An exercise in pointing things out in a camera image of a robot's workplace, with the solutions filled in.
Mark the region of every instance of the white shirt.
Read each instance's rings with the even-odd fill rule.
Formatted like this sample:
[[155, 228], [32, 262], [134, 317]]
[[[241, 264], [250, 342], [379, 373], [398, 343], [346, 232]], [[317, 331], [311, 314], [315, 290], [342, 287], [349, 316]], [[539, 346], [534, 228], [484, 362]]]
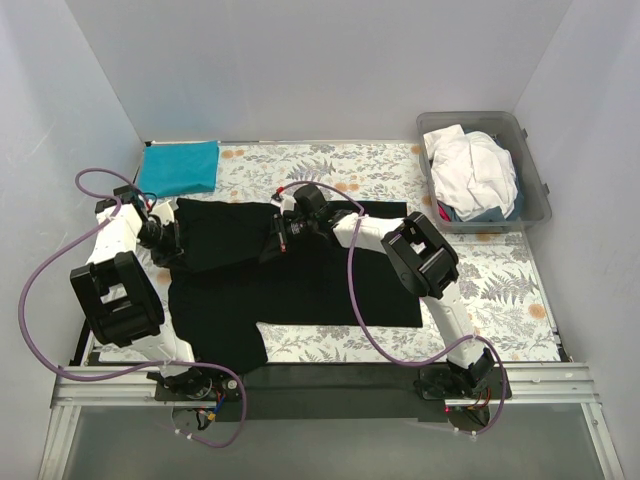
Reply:
[[436, 198], [452, 207], [462, 221], [500, 207], [513, 212], [518, 189], [511, 154], [482, 132], [464, 134], [460, 125], [424, 135]]

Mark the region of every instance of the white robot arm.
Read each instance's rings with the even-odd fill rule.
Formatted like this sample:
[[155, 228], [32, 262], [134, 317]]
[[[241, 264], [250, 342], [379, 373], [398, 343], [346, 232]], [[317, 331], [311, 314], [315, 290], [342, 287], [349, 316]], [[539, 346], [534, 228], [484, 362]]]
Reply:
[[[333, 234], [340, 245], [349, 248], [353, 232], [358, 220], [358, 214], [352, 213], [340, 220], [333, 228]], [[356, 238], [356, 247], [387, 253], [383, 246], [383, 240], [389, 232], [401, 228], [404, 219], [383, 219], [366, 216], [362, 218], [360, 230]], [[414, 251], [420, 254], [426, 247], [416, 245]], [[429, 308], [431, 316], [438, 327], [438, 331], [444, 340], [445, 346], [449, 346], [459, 338], [473, 335], [473, 325], [469, 320], [467, 309], [460, 296], [460, 287], [457, 281], [450, 282], [443, 290], [441, 298], [424, 296], [420, 298]], [[467, 340], [454, 348], [447, 359], [461, 368], [478, 361], [484, 354], [484, 345], [478, 340]]]
[[[114, 192], [122, 201], [113, 216], [115, 202], [96, 205], [96, 218], [111, 221], [98, 233], [87, 263], [71, 272], [71, 284], [94, 335], [103, 345], [114, 343], [142, 354], [149, 361], [194, 362], [191, 345], [178, 338], [165, 319], [155, 289], [138, 263], [138, 244], [149, 248], [162, 266], [179, 256], [175, 244], [173, 209], [168, 202], [149, 211], [144, 200], [130, 187]], [[209, 380], [195, 369], [162, 365], [156, 378], [167, 387], [198, 397]]]
[[[349, 248], [359, 218], [357, 213], [335, 210], [315, 185], [305, 185], [282, 198], [281, 215], [273, 222], [280, 251], [296, 237], [319, 234], [343, 248]], [[444, 237], [421, 213], [406, 218], [382, 219], [364, 216], [355, 246], [387, 254], [405, 288], [427, 305], [446, 346], [474, 335], [458, 286], [458, 256]], [[491, 352], [476, 339], [462, 342], [447, 355], [454, 383], [465, 394], [481, 392], [491, 373]]]

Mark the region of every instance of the floral tablecloth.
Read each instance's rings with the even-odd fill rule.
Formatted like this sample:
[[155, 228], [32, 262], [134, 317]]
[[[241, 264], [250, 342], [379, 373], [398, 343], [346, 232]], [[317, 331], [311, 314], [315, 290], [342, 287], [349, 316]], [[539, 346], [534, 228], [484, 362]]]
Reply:
[[[418, 164], [419, 147], [402, 143], [249, 144], [220, 148], [214, 193], [199, 200], [268, 202], [276, 187], [293, 180], [333, 185], [361, 200], [406, 201], [409, 211], [431, 217], [434, 201]], [[337, 195], [325, 192], [328, 198]], [[490, 339], [507, 361], [557, 361], [557, 346], [521, 233], [447, 234], [459, 257], [460, 291], [477, 334]], [[167, 270], [147, 252], [138, 257], [167, 308]], [[443, 348], [427, 308], [422, 328], [372, 327], [380, 345], [398, 358], [420, 360]], [[258, 323], [271, 362], [385, 361], [359, 327], [282, 326]], [[135, 352], [100, 347], [100, 361], [143, 361]]]

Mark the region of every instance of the plastic bin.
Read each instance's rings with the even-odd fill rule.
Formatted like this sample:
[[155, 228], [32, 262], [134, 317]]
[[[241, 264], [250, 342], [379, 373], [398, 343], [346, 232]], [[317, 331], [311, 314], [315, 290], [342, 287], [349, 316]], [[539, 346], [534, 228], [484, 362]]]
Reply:
[[[438, 227], [446, 232], [457, 233], [501, 233], [519, 231], [534, 225], [543, 224], [551, 218], [551, 207], [547, 200], [549, 190], [543, 185], [538, 171], [531, 158], [529, 147], [525, 141], [526, 133], [520, 128], [516, 117], [507, 112], [436, 112], [423, 113], [417, 119], [420, 134], [420, 168], [427, 176], [432, 208]], [[440, 218], [438, 202], [431, 176], [431, 166], [426, 161], [424, 152], [424, 134], [460, 124], [462, 128], [485, 132], [495, 136], [502, 146], [509, 150], [518, 175], [520, 189], [524, 194], [524, 205], [520, 220], [514, 222], [447, 222]]]

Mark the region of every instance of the blue cloth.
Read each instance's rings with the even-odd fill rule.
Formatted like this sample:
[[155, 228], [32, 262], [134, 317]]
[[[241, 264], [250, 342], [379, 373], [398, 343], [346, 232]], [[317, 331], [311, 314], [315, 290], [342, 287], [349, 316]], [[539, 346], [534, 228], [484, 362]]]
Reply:
[[213, 192], [217, 172], [217, 142], [152, 145], [144, 150], [138, 187], [158, 197]]

